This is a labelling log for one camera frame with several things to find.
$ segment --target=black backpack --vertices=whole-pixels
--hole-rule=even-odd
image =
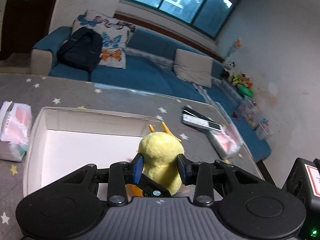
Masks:
[[[82,27],[75,31],[70,39],[57,52],[57,59],[70,67],[91,72],[100,62],[102,38],[95,31]]]

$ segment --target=plush toy horn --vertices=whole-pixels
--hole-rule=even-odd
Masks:
[[[170,132],[169,128],[165,125],[164,122],[161,122],[161,126],[162,126],[163,131],[164,131],[166,134],[170,134],[170,135],[172,135],[173,137],[175,137],[175,135],[174,135],[172,132]],[[150,130],[150,132],[156,132],[155,129],[152,127],[151,124],[149,124],[149,130]]]

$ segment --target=label sticker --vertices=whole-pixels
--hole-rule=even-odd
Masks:
[[[188,121],[188,122],[193,122],[196,123],[198,125],[202,125],[202,126],[206,126],[209,127],[209,122],[197,117],[193,117],[187,114],[183,114],[183,120]]]
[[[320,174],[316,167],[305,164],[313,194],[320,197]]]

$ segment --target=window frame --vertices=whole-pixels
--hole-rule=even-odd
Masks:
[[[145,3],[143,3],[143,2],[136,1],[136,0],[124,0],[124,1],[132,2],[132,3],[138,4],[138,5],[147,7],[147,8],[149,8],[149,9],[151,9],[151,10],[154,10],[154,11],[160,13],[160,14],[166,15],[166,16],[168,16],[168,17],[170,17],[170,18],[172,18],[172,19],[174,19],[174,20],[176,20],[176,21],[178,21],[178,22],[180,22],[180,23],[182,23],[182,24],[184,24],[184,25],[187,25],[187,26],[191,27],[192,29],[200,32],[201,34],[209,37],[210,39],[212,39],[212,40],[214,40],[214,41],[216,40],[216,38],[217,38],[217,36],[219,35],[220,31],[222,30],[222,28],[224,27],[224,25],[225,25],[226,22],[228,21],[230,15],[231,15],[232,12],[234,11],[236,5],[240,2],[240,0],[237,0],[237,2],[236,2],[235,4],[232,4],[232,6],[230,7],[229,14],[228,14],[228,16],[226,17],[226,19],[224,20],[223,24],[220,26],[219,30],[217,31],[217,34],[216,34],[215,36],[212,36],[212,35],[206,33],[205,31],[201,30],[200,28],[198,28],[198,27],[196,27],[196,26],[193,25],[193,23],[195,22],[198,14],[200,13],[202,7],[204,6],[204,4],[206,3],[207,0],[203,0],[203,1],[202,1],[202,3],[200,4],[198,10],[196,11],[196,13],[195,13],[195,15],[193,16],[193,18],[192,18],[192,20],[191,20],[190,23],[188,23],[188,22],[186,22],[186,21],[184,21],[184,20],[182,20],[182,19],[180,19],[180,18],[178,18],[178,17],[176,17],[176,16],[174,16],[174,15],[172,15],[172,14],[170,14],[170,13],[167,13],[167,12],[165,12],[165,11],[163,11],[163,10],[160,10],[160,7],[161,7],[162,3],[164,2],[164,0],[161,0],[161,2],[159,3],[158,7],[153,7],[153,6],[151,6],[151,5],[148,5],[148,4],[145,4]]]

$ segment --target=sofa armrest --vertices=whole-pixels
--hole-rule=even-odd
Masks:
[[[31,53],[32,74],[49,74],[50,69],[57,64],[57,51],[63,42],[70,38],[71,30],[71,27],[59,27],[33,46]]]

